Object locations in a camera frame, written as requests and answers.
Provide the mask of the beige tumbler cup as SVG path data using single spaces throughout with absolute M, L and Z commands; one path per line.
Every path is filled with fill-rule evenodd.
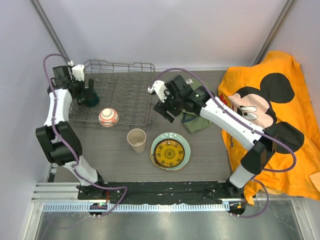
M 127 134 L 127 142 L 136 153 L 143 153 L 146 149 L 147 135 L 144 130 L 140 128 L 132 129 Z

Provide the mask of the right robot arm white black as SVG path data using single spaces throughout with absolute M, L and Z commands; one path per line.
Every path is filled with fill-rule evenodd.
M 244 186 L 264 170 L 275 154 L 276 131 L 265 131 L 232 111 L 204 83 L 193 89 L 181 75 L 176 75 L 168 82 L 154 81 L 147 91 L 158 97 L 154 110 L 169 122 L 182 111 L 193 113 L 225 130 L 246 149 L 226 181 L 225 190 L 230 197 L 242 194 Z

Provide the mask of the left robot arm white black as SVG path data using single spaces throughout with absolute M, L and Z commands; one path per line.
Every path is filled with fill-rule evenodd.
M 98 103 L 94 81 L 85 86 L 84 66 L 81 64 L 54 67 L 47 93 L 50 99 L 48 116 L 42 127 L 35 130 L 36 138 L 51 164 L 69 170 L 79 181 L 77 189 L 86 196 L 100 200 L 107 192 L 103 178 L 83 156 L 80 139 L 69 123 L 74 100 L 87 99 Z

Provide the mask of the cream bird plate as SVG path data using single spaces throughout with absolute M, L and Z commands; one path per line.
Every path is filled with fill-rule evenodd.
M 176 171 L 179 171 L 181 169 L 183 169 L 189 162 L 189 157 L 185 157 L 183 159 L 183 161 L 177 165 L 177 166 L 174 166 L 174 167 L 164 167 L 164 166 L 161 166 L 159 165 L 156 160 L 155 160 L 155 157 L 153 155 L 150 156 L 150 160 L 151 162 L 159 169 L 162 169 L 162 170 L 165 170 L 165 171 L 169 171 L 169 172 L 176 172 Z

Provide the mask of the green flower plate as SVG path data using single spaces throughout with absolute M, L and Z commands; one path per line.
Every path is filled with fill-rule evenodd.
M 153 155 L 155 147 L 159 142 L 161 142 L 163 140 L 167 140 L 167 139 L 176 140 L 176 141 L 180 142 L 185 150 L 184 158 L 191 157 L 191 147 L 190 147 L 188 141 L 182 135 L 180 135 L 178 133 L 174 133 L 174 132 L 165 132 L 165 133 L 162 133 L 159 136 L 157 136 L 151 144 L 149 156 Z

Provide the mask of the white orange patterned bowl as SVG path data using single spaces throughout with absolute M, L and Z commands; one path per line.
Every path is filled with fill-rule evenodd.
M 113 127 L 120 119 L 118 112 L 114 108 L 104 108 L 98 115 L 99 124 L 103 127 Z

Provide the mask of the yellow patterned small plate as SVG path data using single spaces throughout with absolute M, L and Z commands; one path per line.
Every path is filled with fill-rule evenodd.
M 153 159 L 163 168 L 174 168 L 180 165 L 185 157 L 185 149 L 180 142 L 165 139 L 159 142 L 153 151 Z

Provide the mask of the dark green mug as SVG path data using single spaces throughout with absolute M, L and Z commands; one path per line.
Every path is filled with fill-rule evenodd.
M 93 91 L 86 90 L 84 93 L 84 98 L 76 101 L 76 103 L 79 106 L 84 105 L 88 108 L 97 106 L 99 102 L 100 102 L 100 98 L 95 90 Z

